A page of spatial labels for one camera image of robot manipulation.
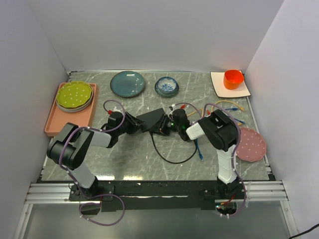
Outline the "black network switch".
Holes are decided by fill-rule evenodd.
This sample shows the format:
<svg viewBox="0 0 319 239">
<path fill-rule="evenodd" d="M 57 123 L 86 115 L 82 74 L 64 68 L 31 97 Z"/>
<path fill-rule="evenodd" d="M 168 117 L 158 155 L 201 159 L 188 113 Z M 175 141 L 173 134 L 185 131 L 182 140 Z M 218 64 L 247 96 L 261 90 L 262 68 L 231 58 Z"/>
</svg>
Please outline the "black network switch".
<svg viewBox="0 0 319 239">
<path fill-rule="evenodd" d="M 145 114 L 136 116 L 137 119 L 144 122 L 144 124 L 141 126 L 141 131 L 146 132 L 151 127 L 153 127 L 165 114 L 163 108 L 159 108 L 150 112 L 147 112 Z"/>
</svg>

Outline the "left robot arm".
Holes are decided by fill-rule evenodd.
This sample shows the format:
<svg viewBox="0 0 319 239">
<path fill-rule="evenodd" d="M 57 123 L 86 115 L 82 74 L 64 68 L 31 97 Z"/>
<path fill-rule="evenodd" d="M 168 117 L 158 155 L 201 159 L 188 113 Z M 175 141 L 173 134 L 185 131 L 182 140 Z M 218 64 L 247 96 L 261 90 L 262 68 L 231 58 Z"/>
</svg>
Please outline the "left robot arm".
<svg viewBox="0 0 319 239">
<path fill-rule="evenodd" d="M 85 164 L 90 146 L 112 148 L 122 134 L 134 134 L 145 122 L 128 112 L 112 112 L 100 129 L 67 123 L 47 148 L 47 157 L 73 179 L 83 197 L 94 200 L 99 194 L 99 181 Z"/>
</svg>

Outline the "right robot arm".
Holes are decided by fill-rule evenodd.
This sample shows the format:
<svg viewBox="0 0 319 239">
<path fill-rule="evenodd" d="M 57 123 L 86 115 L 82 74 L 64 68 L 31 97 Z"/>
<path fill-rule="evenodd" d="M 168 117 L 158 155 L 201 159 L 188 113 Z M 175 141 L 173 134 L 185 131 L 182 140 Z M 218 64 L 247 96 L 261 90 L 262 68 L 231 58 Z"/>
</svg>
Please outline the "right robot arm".
<svg viewBox="0 0 319 239">
<path fill-rule="evenodd" d="M 235 193 L 234 182 L 237 178 L 234 149 L 238 142 L 238 127 L 221 110 L 215 110 L 210 115 L 191 123 L 184 109 L 173 110 L 170 115 L 162 115 L 160 120 L 149 129 L 153 134 L 168 136 L 177 132 L 186 142 L 197 142 L 205 136 L 217 150 L 219 171 L 217 178 L 223 182 L 218 186 L 218 194 L 222 198 L 230 198 Z"/>
</svg>

